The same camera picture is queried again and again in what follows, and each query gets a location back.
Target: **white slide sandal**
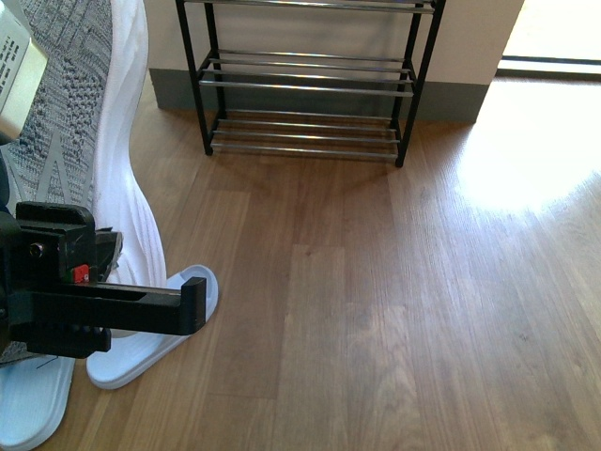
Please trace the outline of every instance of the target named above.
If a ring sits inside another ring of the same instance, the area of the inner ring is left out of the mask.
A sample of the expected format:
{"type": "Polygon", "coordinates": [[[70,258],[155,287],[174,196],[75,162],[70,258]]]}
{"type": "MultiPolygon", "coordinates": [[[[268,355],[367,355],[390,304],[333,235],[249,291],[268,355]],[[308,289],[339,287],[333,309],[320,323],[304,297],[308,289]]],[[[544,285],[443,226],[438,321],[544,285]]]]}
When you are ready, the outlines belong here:
{"type": "Polygon", "coordinates": [[[74,359],[43,356],[0,369],[0,447],[27,451],[58,428],[65,408],[74,359]]]}
{"type": "MultiPolygon", "coordinates": [[[[194,265],[167,280],[167,287],[180,289],[191,277],[207,279],[208,320],[217,306],[219,286],[213,272],[202,265],[194,265]]],[[[114,338],[111,350],[95,352],[87,358],[87,375],[99,388],[114,390],[133,381],[167,352],[181,344],[187,336],[138,333],[114,338]]]]}

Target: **shoe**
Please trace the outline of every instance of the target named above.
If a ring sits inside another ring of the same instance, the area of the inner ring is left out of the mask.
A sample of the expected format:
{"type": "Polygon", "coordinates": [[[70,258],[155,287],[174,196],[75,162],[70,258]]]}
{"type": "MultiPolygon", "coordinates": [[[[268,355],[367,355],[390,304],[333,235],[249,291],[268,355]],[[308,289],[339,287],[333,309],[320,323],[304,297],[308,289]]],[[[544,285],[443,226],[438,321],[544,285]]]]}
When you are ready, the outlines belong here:
{"type": "MultiPolygon", "coordinates": [[[[207,279],[206,321],[217,306],[219,286],[213,272],[202,265],[194,265],[167,280],[167,288],[180,289],[191,277],[207,279]]],[[[95,352],[87,358],[87,375],[99,388],[114,390],[133,381],[157,363],[170,350],[189,337],[178,335],[137,333],[114,338],[111,350],[95,352]]]]}
{"type": "MultiPolygon", "coordinates": [[[[161,286],[166,275],[159,233],[128,155],[146,75],[144,4],[20,3],[49,61],[21,137],[0,148],[10,191],[6,207],[14,213],[17,202],[37,200],[91,209],[98,227],[124,233],[113,281],[161,286]]],[[[27,450],[60,424],[73,360],[32,358],[22,344],[8,350],[0,356],[0,447],[27,450]]]]}

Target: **screw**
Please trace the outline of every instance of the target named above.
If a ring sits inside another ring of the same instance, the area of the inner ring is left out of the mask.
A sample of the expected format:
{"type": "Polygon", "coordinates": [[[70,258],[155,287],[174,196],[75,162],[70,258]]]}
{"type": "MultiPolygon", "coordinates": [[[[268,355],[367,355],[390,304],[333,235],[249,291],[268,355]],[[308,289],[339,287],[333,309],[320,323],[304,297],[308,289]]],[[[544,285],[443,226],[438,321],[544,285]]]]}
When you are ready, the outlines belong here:
{"type": "Polygon", "coordinates": [[[42,258],[46,252],[46,246],[41,242],[34,242],[29,245],[29,255],[32,258],[42,258]]]}

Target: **black metal shoe rack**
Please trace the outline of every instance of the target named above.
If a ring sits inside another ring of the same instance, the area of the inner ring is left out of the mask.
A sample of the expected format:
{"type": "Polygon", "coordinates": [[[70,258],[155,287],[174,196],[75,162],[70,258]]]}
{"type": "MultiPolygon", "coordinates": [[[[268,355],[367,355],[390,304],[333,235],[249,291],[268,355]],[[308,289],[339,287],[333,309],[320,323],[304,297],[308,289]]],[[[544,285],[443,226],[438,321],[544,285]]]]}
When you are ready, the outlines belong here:
{"type": "Polygon", "coordinates": [[[212,155],[213,149],[233,148],[391,159],[395,160],[396,166],[403,165],[445,0],[176,0],[176,3],[207,155],[212,155]],[[194,61],[186,3],[203,3],[207,16],[210,50],[200,67],[194,61]],[[382,11],[411,14],[412,18],[403,58],[246,52],[219,47],[214,4],[382,11]],[[432,17],[420,70],[416,72],[411,59],[424,15],[432,17]],[[331,75],[333,70],[351,75],[331,75]],[[373,78],[374,72],[381,79],[373,78]],[[200,86],[214,86],[217,93],[218,111],[210,127],[205,117],[200,86]],[[236,110],[226,108],[225,88],[386,96],[393,98],[393,107],[388,117],[313,114],[261,108],[236,110]],[[404,98],[410,98],[410,106],[405,126],[401,130],[399,114],[404,98]]]}

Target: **baseboard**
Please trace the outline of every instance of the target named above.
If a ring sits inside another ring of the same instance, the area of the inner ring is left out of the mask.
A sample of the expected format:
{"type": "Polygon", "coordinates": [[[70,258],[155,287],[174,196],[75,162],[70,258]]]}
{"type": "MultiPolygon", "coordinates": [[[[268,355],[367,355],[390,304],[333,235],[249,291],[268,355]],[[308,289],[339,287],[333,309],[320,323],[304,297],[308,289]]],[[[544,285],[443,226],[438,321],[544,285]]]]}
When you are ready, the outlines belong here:
{"type": "MultiPolygon", "coordinates": [[[[157,104],[161,109],[193,109],[190,76],[185,70],[150,69],[157,104]]],[[[484,102],[488,86],[460,83],[426,82],[420,102],[418,119],[475,122],[484,102]]],[[[206,110],[217,109],[215,88],[202,88],[206,110]]],[[[306,91],[270,89],[226,89],[228,108],[270,109],[311,113],[387,116],[392,111],[393,98],[340,95],[306,91]]],[[[408,112],[404,101],[401,117],[408,112]]]]}

